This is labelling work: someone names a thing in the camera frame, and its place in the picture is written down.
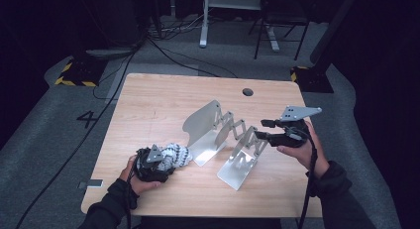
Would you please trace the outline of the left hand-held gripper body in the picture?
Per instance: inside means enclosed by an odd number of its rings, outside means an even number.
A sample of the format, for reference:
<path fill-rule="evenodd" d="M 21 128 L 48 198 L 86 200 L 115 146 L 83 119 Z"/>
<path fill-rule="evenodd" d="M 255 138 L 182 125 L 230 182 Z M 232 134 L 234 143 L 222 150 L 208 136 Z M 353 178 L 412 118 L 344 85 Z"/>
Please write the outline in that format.
<path fill-rule="evenodd" d="M 145 182 L 166 182 L 168 177 L 163 171 L 158 170 L 158 164 L 163 160 L 161 150 L 153 145 L 151 148 L 137 150 L 134 163 L 136 177 Z"/>

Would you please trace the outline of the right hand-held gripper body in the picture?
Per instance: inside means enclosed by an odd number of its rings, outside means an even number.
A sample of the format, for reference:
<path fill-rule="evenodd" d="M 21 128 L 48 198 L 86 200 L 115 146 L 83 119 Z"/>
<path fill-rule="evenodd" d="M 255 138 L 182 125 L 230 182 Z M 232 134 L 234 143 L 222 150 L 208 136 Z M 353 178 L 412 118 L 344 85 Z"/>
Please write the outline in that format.
<path fill-rule="evenodd" d="M 321 107 L 286 106 L 275 125 L 282 128 L 285 139 L 280 141 L 282 146 L 299 148 L 309 139 L 309 130 L 305 123 L 307 117 L 320 114 Z"/>

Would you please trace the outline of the striped knitted cloth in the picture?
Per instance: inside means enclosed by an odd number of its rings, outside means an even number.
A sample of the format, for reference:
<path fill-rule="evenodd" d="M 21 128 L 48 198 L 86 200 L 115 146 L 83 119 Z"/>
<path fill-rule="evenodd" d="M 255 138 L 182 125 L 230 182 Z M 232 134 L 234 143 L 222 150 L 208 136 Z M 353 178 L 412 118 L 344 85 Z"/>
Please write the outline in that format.
<path fill-rule="evenodd" d="M 161 150 L 163 160 L 157 165 L 159 171 L 169 171 L 187 166 L 193 159 L 190 150 L 175 143 Z"/>

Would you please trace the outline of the person's right hand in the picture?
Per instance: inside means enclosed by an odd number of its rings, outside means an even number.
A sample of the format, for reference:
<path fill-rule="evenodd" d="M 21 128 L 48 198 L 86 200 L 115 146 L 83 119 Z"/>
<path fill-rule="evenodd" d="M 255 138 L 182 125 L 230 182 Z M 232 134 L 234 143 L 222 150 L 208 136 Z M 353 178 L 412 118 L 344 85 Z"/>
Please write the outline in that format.
<path fill-rule="evenodd" d="M 322 148 L 322 145 L 320 143 L 320 140 L 315 133 L 313 126 L 310 122 L 306 122 L 306 125 L 308 127 L 311 140 L 308 140 L 303 146 L 300 148 L 290 148 L 285 146 L 278 146 L 276 149 L 289 156 L 296 158 L 305 168 L 308 170 L 311 167 L 311 159 L 314 156 L 312 153 L 313 149 L 317 150 L 317 160 L 314 165 L 314 168 L 311 170 L 316 178 L 321 178 L 322 175 L 329 169 L 330 165 L 328 160 L 326 159 L 324 155 L 324 151 Z"/>

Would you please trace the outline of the person's left hand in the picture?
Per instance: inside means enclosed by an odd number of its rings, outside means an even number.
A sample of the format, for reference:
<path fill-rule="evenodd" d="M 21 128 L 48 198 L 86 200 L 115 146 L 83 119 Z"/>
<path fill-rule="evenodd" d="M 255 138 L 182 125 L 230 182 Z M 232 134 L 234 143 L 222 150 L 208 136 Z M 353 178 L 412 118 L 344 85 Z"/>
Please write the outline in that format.
<path fill-rule="evenodd" d="M 127 180 L 132 174 L 131 169 L 134 165 L 136 157 L 130 156 L 126 167 L 120 173 L 120 179 Z M 135 175 L 130 180 L 130 185 L 132 187 L 133 192 L 136 195 L 140 195 L 142 192 L 152 190 L 158 188 L 160 186 L 159 181 L 151 181 L 151 182 L 144 182 L 139 180 Z"/>

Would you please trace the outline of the small grey floor plate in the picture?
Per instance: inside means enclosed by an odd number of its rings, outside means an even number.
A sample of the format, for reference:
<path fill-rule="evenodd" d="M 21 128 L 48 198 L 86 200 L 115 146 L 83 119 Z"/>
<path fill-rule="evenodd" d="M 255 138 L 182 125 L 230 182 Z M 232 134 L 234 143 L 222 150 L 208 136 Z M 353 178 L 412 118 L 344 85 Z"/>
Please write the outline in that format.
<path fill-rule="evenodd" d="M 79 189 L 86 189 L 88 187 L 101 187 L 103 179 L 90 179 L 88 181 L 81 181 L 78 185 Z"/>

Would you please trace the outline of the dark slanted stand pole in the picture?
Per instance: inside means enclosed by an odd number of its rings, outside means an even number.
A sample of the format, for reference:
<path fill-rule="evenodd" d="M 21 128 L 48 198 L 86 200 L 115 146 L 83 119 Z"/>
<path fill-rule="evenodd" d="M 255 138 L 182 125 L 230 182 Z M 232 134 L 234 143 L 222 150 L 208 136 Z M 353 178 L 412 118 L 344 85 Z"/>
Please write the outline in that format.
<path fill-rule="evenodd" d="M 344 0 L 341 7 L 338 9 L 332 22 L 329 24 L 328 29 L 320 39 L 310 56 L 313 63 L 313 68 L 319 72 L 325 72 L 331 64 L 333 55 L 332 47 L 336 39 L 339 28 L 346 19 L 349 10 L 352 8 L 355 0 Z"/>

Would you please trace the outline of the grey flat floor base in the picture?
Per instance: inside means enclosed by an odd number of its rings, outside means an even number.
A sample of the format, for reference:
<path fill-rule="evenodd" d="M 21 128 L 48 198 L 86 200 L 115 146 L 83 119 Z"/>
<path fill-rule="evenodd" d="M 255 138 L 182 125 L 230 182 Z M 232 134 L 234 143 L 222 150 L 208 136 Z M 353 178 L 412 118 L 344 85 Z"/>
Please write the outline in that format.
<path fill-rule="evenodd" d="M 86 53 L 94 57 L 119 57 L 127 56 L 133 52 L 132 49 L 110 49 L 110 50 L 87 50 Z"/>

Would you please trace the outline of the black chair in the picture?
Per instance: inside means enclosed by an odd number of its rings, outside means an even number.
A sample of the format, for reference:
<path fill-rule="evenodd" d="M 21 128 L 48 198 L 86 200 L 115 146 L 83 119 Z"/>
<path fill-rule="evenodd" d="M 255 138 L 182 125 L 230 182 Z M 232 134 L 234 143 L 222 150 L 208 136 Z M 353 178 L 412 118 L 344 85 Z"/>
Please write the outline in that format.
<path fill-rule="evenodd" d="M 260 0 L 259 15 L 249 30 L 249 33 L 251 33 L 254 27 L 259 25 L 258 40 L 254 58 L 258 57 L 261 42 L 277 41 L 277 37 L 275 36 L 267 36 L 265 39 L 263 38 L 263 29 L 265 27 L 289 27 L 289 30 L 284 34 L 285 38 L 293 31 L 294 28 L 302 27 L 302 35 L 297 40 L 298 47 L 294 56 L 294 60 L 297 60 L 309 24 L 310 19 L 299 0 Z"/>

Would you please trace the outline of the black base plate yellow corner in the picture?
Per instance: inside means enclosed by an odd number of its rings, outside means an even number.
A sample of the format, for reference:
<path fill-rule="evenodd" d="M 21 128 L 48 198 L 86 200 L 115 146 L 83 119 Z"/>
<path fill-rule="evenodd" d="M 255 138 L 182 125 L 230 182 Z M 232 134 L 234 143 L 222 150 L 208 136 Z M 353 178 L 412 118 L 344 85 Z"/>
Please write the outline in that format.
<path fill-rule="evenodd" d="M 318 72 L 312 67 L 294 66 L 290 77 L 301 92 L 333 93 L 333 87 L 325 72 Z"/>

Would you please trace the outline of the black yellow striped base plate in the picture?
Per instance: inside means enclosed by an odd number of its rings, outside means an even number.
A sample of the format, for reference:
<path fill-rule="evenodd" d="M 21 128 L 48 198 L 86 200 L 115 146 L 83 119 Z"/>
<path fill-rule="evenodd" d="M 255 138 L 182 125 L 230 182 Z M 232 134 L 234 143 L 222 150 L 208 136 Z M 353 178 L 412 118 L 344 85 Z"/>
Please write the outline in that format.
<path fill-rule="evenodd" d="M 81 61 L 71 58 L 64 66 L 54 84 L 88 87 L 98 86 L 107 64 L 108 61 L 103 59 Z"/>

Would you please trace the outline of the white desk frame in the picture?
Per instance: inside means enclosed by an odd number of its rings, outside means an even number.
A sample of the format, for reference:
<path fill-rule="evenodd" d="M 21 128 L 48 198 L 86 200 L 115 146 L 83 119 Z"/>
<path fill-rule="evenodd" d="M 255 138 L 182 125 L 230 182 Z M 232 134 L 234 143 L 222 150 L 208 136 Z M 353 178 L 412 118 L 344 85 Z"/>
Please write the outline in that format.
<path fill-rule="evenodd" d="M 257 11 L 260 9 L 260 0 L 203 0 L 203 21 L 199 41 L 199 47 L 202 49 L 207 47 L 209 30 L 208 18 L 211 8 Z"/>

